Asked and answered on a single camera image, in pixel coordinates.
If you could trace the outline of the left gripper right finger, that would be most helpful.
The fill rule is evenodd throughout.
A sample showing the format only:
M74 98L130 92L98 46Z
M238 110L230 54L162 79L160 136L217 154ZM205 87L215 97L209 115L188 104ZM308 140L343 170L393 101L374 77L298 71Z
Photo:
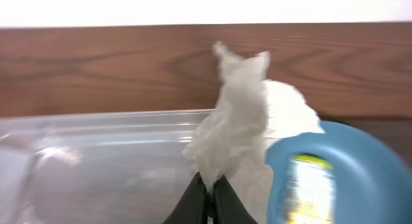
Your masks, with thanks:
M213 185L213 224L258 224L223 175Z

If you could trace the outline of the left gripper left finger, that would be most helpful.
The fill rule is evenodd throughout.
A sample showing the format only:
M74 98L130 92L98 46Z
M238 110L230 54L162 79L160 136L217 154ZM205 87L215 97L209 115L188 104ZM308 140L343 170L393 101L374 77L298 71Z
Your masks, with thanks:
M197 172L163 224L207 224L207 190Z

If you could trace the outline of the green yellow snack wrapper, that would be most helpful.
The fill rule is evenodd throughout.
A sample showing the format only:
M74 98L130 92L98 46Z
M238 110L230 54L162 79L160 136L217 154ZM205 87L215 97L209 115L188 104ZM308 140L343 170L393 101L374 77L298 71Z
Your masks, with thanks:
M312 154L290 159L283 207L286 224L333 224L335 176L332 164Z

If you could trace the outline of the white tissue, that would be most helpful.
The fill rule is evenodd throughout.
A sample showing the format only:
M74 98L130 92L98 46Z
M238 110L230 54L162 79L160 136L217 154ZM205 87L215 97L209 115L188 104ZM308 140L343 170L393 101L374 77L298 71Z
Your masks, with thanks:
M182 154L207 189L226 176L248 213L265 223L274 177L265 162L268 149L285 138L323 133L321 120L295 87L267 78L268 51L246 59L221 41L212 50L220 95Z

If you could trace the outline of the dark blue plate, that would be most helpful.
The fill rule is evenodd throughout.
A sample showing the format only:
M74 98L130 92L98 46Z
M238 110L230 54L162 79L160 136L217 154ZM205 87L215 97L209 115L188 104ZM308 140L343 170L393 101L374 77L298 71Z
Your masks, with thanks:
M274 177L267 223L284 223L288 166L296 154L329 161L335 176L333 223L411 224L411 169L373 135L322 121L323 133L303 133L274 143L266 162Z

